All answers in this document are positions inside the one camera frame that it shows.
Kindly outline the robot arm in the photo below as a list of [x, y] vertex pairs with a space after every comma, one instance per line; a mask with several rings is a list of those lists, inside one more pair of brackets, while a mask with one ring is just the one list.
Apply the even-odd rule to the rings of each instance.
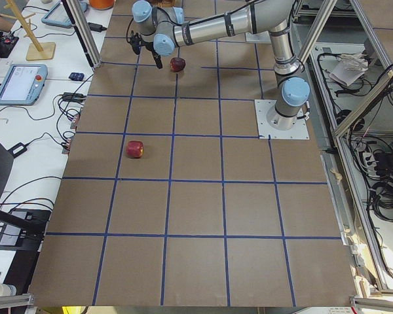
[[292, 1], [248, 1], [241, 7], [206, 18], [186, 20], [179, 7], [159, 7], [148, 1], [132, 5], [133, 22], [138, 30], [128, 30], [126, 41], [135, 54], [146, 48], [158, 68], [161, 58], [181, 46], [234, 37], [241, 33], [269, 33], [274, 54], [274, 72], [279, 96], [267, 113], [267, 121], [277, 130], [294, 127], [301, 107], [310, 94], [308, 83], [298, 75], [302, 61], [293, 51], [290, 39]]

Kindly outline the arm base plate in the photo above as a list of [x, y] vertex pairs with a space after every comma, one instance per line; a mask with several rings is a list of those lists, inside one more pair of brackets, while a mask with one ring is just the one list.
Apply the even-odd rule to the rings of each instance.
[[307, 111], [302, 108], [294, 117], [283, 117], [275, 108], [274, 99], [255, 99], [255, 115], [257, 131], [260, 139], [283, 139], [283, 140], [309, 140], [307, 120], [309, 119], [309, 103], [306, 102]]

